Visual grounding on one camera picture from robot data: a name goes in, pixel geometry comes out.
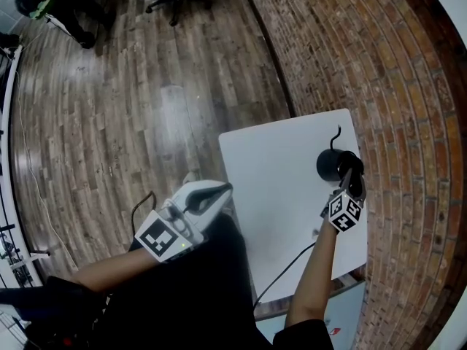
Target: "person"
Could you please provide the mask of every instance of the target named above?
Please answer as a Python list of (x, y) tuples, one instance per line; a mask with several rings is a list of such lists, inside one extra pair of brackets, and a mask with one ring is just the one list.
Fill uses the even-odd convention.
[[(323, 320), (336, 234), (325, 219), (290, 304), (285, 328), (275, 335), (273, 347), (333, 348)], [(270, 347), (255, 326), (246, 249), (233, 220), (221, 213), (207, 235), (206, 243), (168, 263), (159, 263), (134, 241), (128, 253), (76, 272), (74, 286), (95, 294), (110, 293), (104, 313), (86, 339), (89, 347)], [(45, 332), (36, 327), (26, 328), (26, 333), (43, 336)], [(40, 335), (29, 338), (46, 349), (47, 342), (40, 343)]]
[(44, 14), (52, 15), (86, 49), (94, 46), (96, 38), (93, 33), (80, 26), (75, 11), (86, 13), (106, 30), (110, 30), (115, 21), (115, 12), (105, 13), (104, 8), (94, 0), (15, 0), (15, 3), (18, 11), (30, 18), (38, 19)]

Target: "forearm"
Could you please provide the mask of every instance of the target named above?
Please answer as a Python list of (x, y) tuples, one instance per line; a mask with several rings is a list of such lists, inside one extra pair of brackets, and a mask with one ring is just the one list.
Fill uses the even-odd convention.
[(146, 249), (141, 248), (87, 265), (72, 276), (72, 281), (94, 292), (104, 292), (158, 264)]
[(286, 326), (307, 319), (324, 319), (331, 290), (336, 237), (337, 233), (326, 217), (290, 304)]

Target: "black sleeve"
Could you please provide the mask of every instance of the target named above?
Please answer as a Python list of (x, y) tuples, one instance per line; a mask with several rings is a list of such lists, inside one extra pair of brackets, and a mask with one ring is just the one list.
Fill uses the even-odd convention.
[(328, 329), (323, 320), (311, 319), (281, 330), (274, 336), (273, 345), (278, 348), (302, 349), (334, 349)]

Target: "black cable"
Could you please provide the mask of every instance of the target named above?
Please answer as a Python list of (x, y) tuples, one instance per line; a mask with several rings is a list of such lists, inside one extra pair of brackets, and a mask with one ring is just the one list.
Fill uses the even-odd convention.
[(26, 331), (25, 331), (23, 325), (21, 324), (21, 322), (18, 319), (16, 319), (14, 316), (12, 316), (12, 319), (15, 322), (15, 324), (18, 326), (18, 328), (20, 328), (21, 332), (26, 334)]
[(134, 213), (151, 196), (153, 197), (153, 210), (155, 210), (158, 200), (152, 190), (142, 200), (140, 200), (135, 207), (133, 207), (133, 210), (131, 210), (131, 230), (133, 231), (133, 237), (136, 235), (136, 229), (134, 227)]
[(334, 140), (336, 140), (340, 135), (341, 135), (341, 126), (338, 125), (339, 127), (339, 131), (337, 132), (337, 135), (335, 135), (332, 139), (331, 139), (331, 150), (334, 151), (334, 148), (333, 148), (333, 143), (334, 143)]
[(5, 280), (3, 280), (3, 276), (1, 274), (0, 274), (0, 280), (1, 280), (1, 283), (4, 285), (4, 287), (6, 288), (7, 284), (5, 284)]
[(311, 249), (315, 244), (316, 244), (316, 241), (315, 241), (313, 244), (308, 245), (305, 249), (303, 249), (303, 250), (300, 252), (300, 254), (298, 254), (298, 255), (295, 257), (295, 259), (294, 259), (292, 262), (289, 263), (289, 265), (283, 270), (283, 272), (281, 272), (281, 273), (278, 275), (278, 277), (276, 277), (276, 278), (273, 280), (273, 282), (270, 283), (270, 285), (268, 285), (268, 287), (264, 289), (264, 291), (259, 295), (259, 297), (256, 299), (255, 303), (253, 304), (253, 310), (255, 310), (256, 306), (257, 306), (257, 305), (259, 304), (259, 302), (260, 302), (260, 299), (266, 294), (266, 292), (269, 290), (269, 288), (272, 287), (272, 286), (274, 285), (274, 283), (275, 283), (277, 280), (279, 280), (279, 279), (282, 277), (282, 275), (284, 275), (284, 273), (286, 273), (287, 270), (288, 270), (290, 267), (292, 267), (293, 263), (295, 263), (295, 262), (297, 261), (297, 259), (300, 258), (300, 257), (304, 254), (304, 252), (306, 252), (308, 249)]

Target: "white tabletop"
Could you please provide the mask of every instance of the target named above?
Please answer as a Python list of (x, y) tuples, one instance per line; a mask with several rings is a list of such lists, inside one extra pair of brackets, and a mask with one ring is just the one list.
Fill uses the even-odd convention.
[[(319, 177), (316, 159), (329, 148), (338, 125), (342, 133), (334, 148), (352, 150), (360, 157), (347, 109), (258, 125), (219, 138), (258, 295), (311, 244), (313, 230), (321, 226), (320, 212), (338, 183)], [(333, 279), (366, 262), (366, 239), (364, 207), (359, 223), (338, 235)], [(310, 253), (305, 253), (261, 302), (293, 295)]]

